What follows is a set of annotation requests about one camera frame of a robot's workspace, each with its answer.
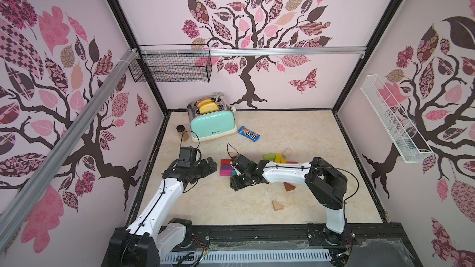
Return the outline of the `purple rectangular block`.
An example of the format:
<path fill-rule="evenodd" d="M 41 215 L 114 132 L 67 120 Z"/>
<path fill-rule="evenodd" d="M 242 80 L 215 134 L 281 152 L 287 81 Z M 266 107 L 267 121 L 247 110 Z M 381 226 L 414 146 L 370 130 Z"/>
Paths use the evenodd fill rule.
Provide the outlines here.
<path fill-rule="evenodd" d="M 232 166 L 229 165 L 229 164 L 222 164 L 220 169 L 224 170 L 224 171 L 232 171 L 233 170 Z"/>

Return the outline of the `magenta rectangular block front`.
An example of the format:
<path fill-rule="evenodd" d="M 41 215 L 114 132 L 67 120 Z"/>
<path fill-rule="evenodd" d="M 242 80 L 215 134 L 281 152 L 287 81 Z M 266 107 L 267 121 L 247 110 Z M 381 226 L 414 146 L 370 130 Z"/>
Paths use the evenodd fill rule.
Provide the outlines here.
<path fill-rule="evenodd" d="M 232 170 L 221 170 L 220 171 L 220 175 L 221 176 L 232 176 L 233 175 L 233 171 Z"/>

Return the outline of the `lime green block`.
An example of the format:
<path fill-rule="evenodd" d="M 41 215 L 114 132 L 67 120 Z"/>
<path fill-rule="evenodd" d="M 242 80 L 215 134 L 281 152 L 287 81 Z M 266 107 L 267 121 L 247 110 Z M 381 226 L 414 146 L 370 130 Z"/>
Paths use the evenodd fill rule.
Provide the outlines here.
<path fill-rule="evenodd" d="M 274 153 L 267 153 L 267 154 L 264 154 L 263 156 L 263 159 L 266 161 L 274 161 L 275 158 L 276 158 L 276 154 Z"/>

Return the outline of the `beige square wooden block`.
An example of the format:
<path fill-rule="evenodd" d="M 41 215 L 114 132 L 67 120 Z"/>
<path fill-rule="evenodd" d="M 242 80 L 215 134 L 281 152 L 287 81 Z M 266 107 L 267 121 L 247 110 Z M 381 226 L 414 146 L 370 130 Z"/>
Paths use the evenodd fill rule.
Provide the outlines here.
<path fill-rule="evenodd" d="M 292 150 L 292 149 L 286 148 L 286 149 L 282 152 L 282 156 L 283 156 L 284 158 L 289 158 L 292 153 L 293 153 L 293 150 Z"/>

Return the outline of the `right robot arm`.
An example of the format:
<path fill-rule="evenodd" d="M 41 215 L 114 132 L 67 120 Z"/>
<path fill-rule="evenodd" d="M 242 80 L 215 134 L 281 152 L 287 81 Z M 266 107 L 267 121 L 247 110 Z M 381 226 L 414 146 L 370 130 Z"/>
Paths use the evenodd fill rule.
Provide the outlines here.
<path fill-rule="evenodd" d="M 257 184 L 288 183 L 306 186 L 325 208 L 325 228 L 321 234 L 329 245 L 345 243 L 348 230 L 345 218 L 345 194 L 348 179 L 323 158 L 315 157 L 307 163 L 281 164 L 267 160 L 255 163 L 244 155 L 231 158 L 236 175 L 230 187 L 239 191 Z"/>

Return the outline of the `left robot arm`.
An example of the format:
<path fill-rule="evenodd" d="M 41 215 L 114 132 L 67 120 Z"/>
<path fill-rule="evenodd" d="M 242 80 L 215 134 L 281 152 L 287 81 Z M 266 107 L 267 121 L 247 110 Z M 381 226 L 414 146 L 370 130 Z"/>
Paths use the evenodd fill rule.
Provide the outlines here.
<path fill-rule="evenodd" d="M 166 169 L 152 201 L 126 229 L 117 228 L 109 241 L 104 267 L 158 267 L 162 258 L 175 247 L 189 245 L 192 222 L 184 219 L 170 221 L 161 230 L 175 202 L 188 184 L 217 171 L 212 158 L 200 161 L 175 160 Z"/>

